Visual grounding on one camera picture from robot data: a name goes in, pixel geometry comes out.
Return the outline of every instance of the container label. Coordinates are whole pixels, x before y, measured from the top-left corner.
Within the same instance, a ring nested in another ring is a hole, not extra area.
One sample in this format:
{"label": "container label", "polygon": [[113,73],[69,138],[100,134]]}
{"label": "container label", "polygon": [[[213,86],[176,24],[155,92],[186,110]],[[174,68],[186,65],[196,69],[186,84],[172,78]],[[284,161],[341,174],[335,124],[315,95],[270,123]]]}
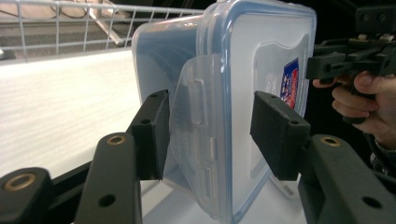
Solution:
{"label": "container label", "polygon": [[280,98],[293,109],[297,100],[298,70],[298,58],[285,65],[280,89]]}

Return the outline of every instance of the clear plastic container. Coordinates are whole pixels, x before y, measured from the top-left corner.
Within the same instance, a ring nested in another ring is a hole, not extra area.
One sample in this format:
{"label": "clear plastic container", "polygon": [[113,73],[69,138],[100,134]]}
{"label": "clear plastic container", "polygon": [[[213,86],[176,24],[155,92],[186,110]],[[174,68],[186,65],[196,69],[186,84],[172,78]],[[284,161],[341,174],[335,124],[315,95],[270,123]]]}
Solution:
{"label": "clear plastic container", "polygon": [[315,31],[310,8],[241,0],[134,34],[141,99],[170,91],[164,181],[221,223],[237,223],[271,174],[249,134],[254,91],[276,94],[303,115]]}

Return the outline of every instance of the container lid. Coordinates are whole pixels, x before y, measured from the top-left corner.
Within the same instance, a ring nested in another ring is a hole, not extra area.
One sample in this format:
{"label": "container lid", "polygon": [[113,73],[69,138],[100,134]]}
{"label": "container lid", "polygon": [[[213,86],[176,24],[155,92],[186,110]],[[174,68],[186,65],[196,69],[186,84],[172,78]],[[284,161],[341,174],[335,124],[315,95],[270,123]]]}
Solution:
{"label": "container lid", "polygon": [[165,183],[222,223],[246,213],[271,173],[249,134],[254,91],[304,114],[316,15],[277,1],[227,1],[134,35],[141,98],[171,92]]}

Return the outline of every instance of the black plastic part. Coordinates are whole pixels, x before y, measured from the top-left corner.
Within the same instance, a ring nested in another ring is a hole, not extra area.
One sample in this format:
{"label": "black plastic part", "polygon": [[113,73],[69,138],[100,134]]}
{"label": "black plastic part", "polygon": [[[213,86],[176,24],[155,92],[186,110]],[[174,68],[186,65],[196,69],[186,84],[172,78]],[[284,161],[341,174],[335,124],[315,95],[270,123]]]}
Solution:
{"label": "black plastic part", "polygon": [[305,78],[325,79],[340,76],[350,68],[350,63],[345,63],[346,57],[345,53],[332,53],[309,58]]}
{"label": "black plastic part", "polygon": [[343,117],[343,122],[348,123],[348,124],[362,124],[366,118],[349,118],[349,117]]}
{"label": "black plastic part", "polygon": [[254,93],[250,134],[279,180],[296,180],[299,148],[308,142],[309,128],[279,97]]}
{"label": "black plastic part", "polygon": [[102,138],[95,151],[76,224],[142,223],[136,147],[129,133]]}
{"label": "black plastic part", "polygon": [[53,200],[47,170],[26,168],[0,179],[0,223],[41,223]]}
{"label": "black plastic part", "polygon": [[355,13],[355,24],[358,33],[394,33],[396,31],[396,6],[360,7]]}
{"label": "black plastic part", "polygon": [[141,180],[163,179],[169,146],[169,92],[152,93],[137,112],[127,133],[134,136],[139,149]]}
{"label": "black plastic part", "polygon": [[[322,207],[320,214],[317,208],[310,210],[307,204],[312,200],[306,201],[302,195],[307,220],[313,219],[308,223],[396,223],[395,198],[348,143],[329,135],[314,135],[306,155],[325,195],[323,205],[316,205]],[[307,192],[308,199],[313,199],[315,192]]]}
{"label": "black plastic part", "polygon": [[55,198],[43,224],[73,223],[90,166],[87,162],[52,180]]}

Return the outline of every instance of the wire shelf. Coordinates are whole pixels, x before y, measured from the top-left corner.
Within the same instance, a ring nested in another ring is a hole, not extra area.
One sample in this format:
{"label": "wire shelf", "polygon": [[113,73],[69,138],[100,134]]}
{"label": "wire shelf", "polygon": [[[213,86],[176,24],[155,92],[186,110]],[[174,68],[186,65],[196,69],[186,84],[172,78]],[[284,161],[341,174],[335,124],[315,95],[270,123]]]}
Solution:
{"label": "wire shelf", "polygon": [[145,22],[200,15],[198,9],[115,5],[87,0],[0,0],[0,49],[6,59],[127,48]]}

